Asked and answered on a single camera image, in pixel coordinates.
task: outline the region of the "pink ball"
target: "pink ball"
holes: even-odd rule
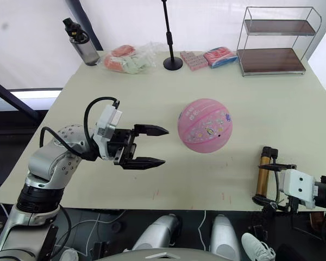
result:
[[[232,120],[227,108],[212,99],[196,100],[183,110],[178,131],[183,143],[199,153],[222,148],[232,133]]]

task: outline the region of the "beige table surface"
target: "beige table surface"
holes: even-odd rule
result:
[[[242,77],[238,63],[195,72],[184,64],[178,71],[167,71],[162,66],[167,56],[159,54],[157,67],[145,74],[82,64],[70,78],[40,128],[57,131],[82,123],[93,99],[113,96],[121,101],[119,128],[146,123],[162,126],[170,134],[136,139],[136,156],[166,160],[154,169],[123,170],[110,161],[82,161],[65,189],[64,207],[258,210],[251,197],[265,145],[279,149],[279,163],[297,164],[298,170],[316,179],[326,175],[326,91],[307,63],[305,75]],[[222,102],[233,119],[230,140],[211,154],[189,150],[178,137],[180,112],[199,98]],[[94,106],[89,126],[95,124],[105,104]],[[39,147],[40,128],[1,186],[1,203],[16,202],[29,157]],[[46,134],[45,142],[50,138]],[[268,197],[274,198],[274,175],[269,183]]]

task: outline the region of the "plastic bag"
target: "plastic bag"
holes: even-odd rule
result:
[[[136,74],[155,67],[155,50],[152,43],[137,48],[122,45],[102,56],[97,64],[108,70]]]
[[[237,60],[238,56],[231,52],[227,47],[217,47],[204,53],[204,58],[213,69]]]

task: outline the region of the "gold cylinder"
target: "gold cylinder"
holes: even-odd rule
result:
[[[261,157],[260,165],[266,165],[269,164],[270,162],[271,162],[271,158]],[[264,170],[264,169],[259,170],[256,195],[267,197],[268,177],[269,177],[269,170]]]

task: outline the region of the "metal rack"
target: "metal rack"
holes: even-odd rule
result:
[[[269,20],[269,19],[253,19],[250,12],[251,9],[256,8],[300,8],[308,9],[309,13],[304,20]],[[318,28],[315,30],[308,22],[312,11],[320,19]],[[237,45],[237,55],[239,57],[242,75],[255,74],[285,74],[285,73],[305,73],[305,68],[301,60],[305,56],[316,34],[320,30],[322,23],[321,15],[314,7],[246,7],[245,14],[240,30],[240,36]],[[245,27],[246,40],[243,49],[239,49],[240,40]],[[261,49],[246,49],[249,36],[296,36],[296,39],[291,47],[288,48],[261,48]],[[293,50],[298,37],[311,36],[309,42],[301,58]]]

